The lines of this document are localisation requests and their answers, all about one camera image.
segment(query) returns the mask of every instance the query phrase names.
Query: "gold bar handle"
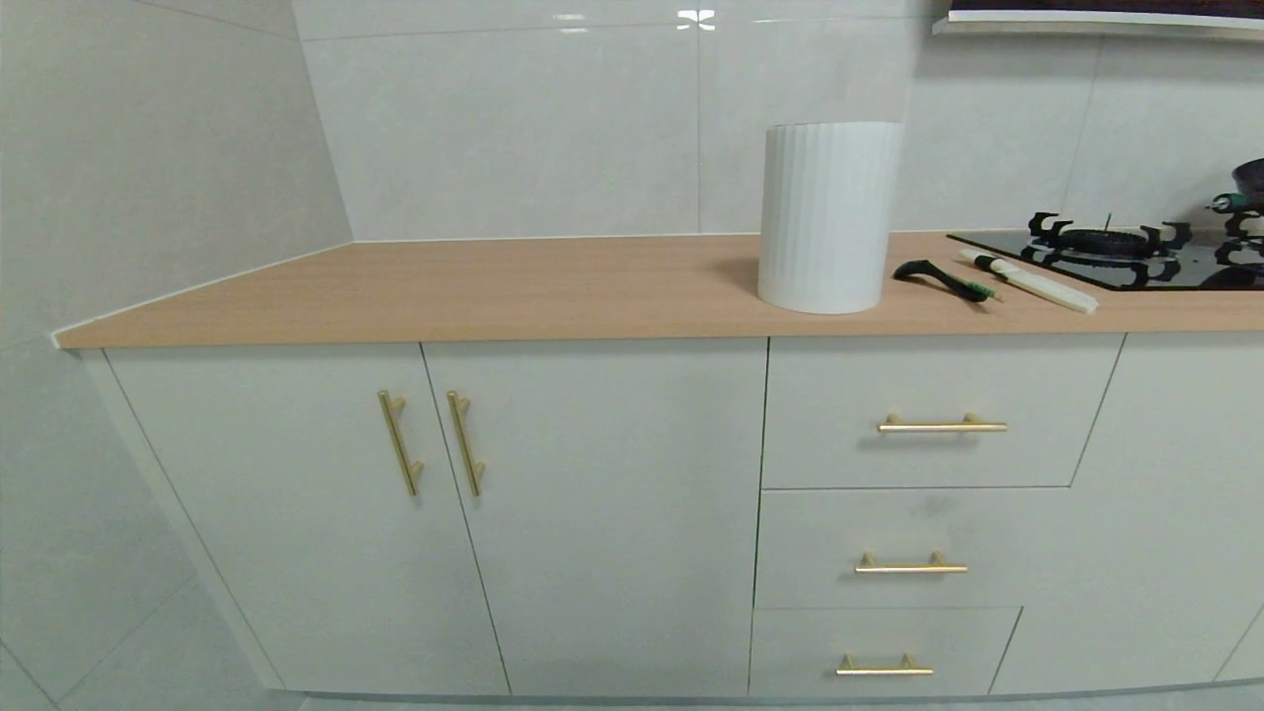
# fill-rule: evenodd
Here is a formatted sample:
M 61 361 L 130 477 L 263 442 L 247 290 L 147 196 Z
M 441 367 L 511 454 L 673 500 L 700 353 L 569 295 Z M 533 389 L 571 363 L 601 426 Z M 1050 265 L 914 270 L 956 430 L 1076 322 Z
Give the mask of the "gold bar handle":
M 944 560 L 944 554 L 935 550 L 930 554 L 930 563 L 924 563 L 920 566 L 878 566 L 877 560 L 873 559 L 872 553 L 866 553 L 861 557 L 860 566 L 856 566 L 857 573 L 925 573 L 933 576 L 942 576 L 947 573 L 968 573 L 969 567 L 967 566 L 953 566 L 952 563 Z
M 453 424 L 456 425 L 456 443 L 461 447 L 461 458 L 465 459 L 465 473 L 470 478 L 470 491 L 474 496 L 483 495 L 483 462 L 475 462 L 470 454 L 470 438 L 465 431 L 465 412 L 470 409 L 470 399 L 456 395 L 455 390 L 447 391 L 447 404 L 453 407 Z
M 417 496 L 417 474 L 425 464 L 421 459 L 412 462 L 408 459 L 408 447 L 399 434 L 399 412 L 403 411 L 404 399 L 391 399 L 391 392 L 378 391 L 378 402 L 382 405 L 382 416 L 387 420 L 387 431 L 391 433 L 391 444 L 394 445 L 396 458 L 399 459 L 399 471 L 403 472 L 403 483 L 408 487 L 408 496 Z
M 918 667 L 911 654 L 905 654 L 899 667 L 857 667 L 851 654 L 843 654 L 843 663 L 834 669 L 839 677 L 929 677 L 934 673 L 930 667 Z
M 966 412 L 959 423 L 905 423 L 896 415 L 891 412 L 886 416 L 886 421 L 877 426 L 877 431 L 881 434 L 935 434 L 935 433 L 961 433 L 961 434 L 973 434 L 985 431 L 1009 431 L 1010 425 L 1006 423 L 985 423 L 978 419 L 978 415 L 973 412 Z

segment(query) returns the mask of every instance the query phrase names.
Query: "white cylindrical container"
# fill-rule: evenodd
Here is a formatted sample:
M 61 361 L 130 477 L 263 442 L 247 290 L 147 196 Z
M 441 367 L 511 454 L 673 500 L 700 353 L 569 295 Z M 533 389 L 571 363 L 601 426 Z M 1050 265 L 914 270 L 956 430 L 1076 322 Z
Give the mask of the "white cylindrical container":
M 904 124 L 769 129 L 760 299 L 809 314 L 877 305 Z

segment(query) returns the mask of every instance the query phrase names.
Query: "kitchen cabinet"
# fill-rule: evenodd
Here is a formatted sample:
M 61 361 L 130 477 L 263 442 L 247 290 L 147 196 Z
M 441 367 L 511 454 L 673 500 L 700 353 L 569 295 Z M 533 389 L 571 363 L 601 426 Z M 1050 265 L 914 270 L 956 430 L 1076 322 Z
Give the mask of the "kitchen cabinet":
M 1029 601 L 1066 488 L 766 491 L 755 606 L 978 607 Z M 957 566 L 935 573 L 930 558 Z M 865 567 L 870 554 L 876 571 Z
M 996 693 L 1216 677 L 1264 605 L 1261 358 L 1261 334 L 1127 335 Z
M 513 693 L 744 696 L 766 342 L 425 354 Z
M 774 338 L 763 486 L 1068 486 L 1120 340 Z
M 751 646 L 751 695 L 985 695 L 1018 614 L 1014 607 L 760 610 Z M 870 673 L 852 676 L 856 668 Z
M 110 350 L 202 544 L 289 688 L 506 693 L 416 344 Z M 378 391 L 411 459 L 411 496 Z

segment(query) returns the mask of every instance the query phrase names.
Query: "gas stove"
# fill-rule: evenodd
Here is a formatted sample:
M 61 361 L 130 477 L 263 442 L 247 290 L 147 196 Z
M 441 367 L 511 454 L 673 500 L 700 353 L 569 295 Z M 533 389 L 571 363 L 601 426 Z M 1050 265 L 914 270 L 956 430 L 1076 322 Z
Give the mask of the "gas stove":
M 1188 223 L 1107 229 L 1036 213 L 1024 230 L 948 237 L 1115 291 L 1264 288 L 1264 234 L 1235 215 L 1224 229 Z

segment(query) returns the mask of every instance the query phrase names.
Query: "drawer front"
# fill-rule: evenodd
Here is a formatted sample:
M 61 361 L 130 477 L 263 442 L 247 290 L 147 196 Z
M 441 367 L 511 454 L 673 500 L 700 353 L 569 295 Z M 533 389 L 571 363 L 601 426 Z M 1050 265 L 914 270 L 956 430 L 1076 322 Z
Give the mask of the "drawer front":
M 751 649 L 751 696 L 867 698 L 987 693 L 1019 609 L 760 610 Z M 895 669 L 911 655 L 933 674 L 838 676 L 853 667 Z
M 1021 605 L 1048 582 L 1071 490 L 766 491 L 756 606 Z M 933 553 L 964 572 L 937 573 Z M 872 567 L 857 572 L 866 553 Z
M 774 338 L 767 488 L 1067 486 L 1122 337 Z M 890 433 L 904 423 L 1007 431 Z

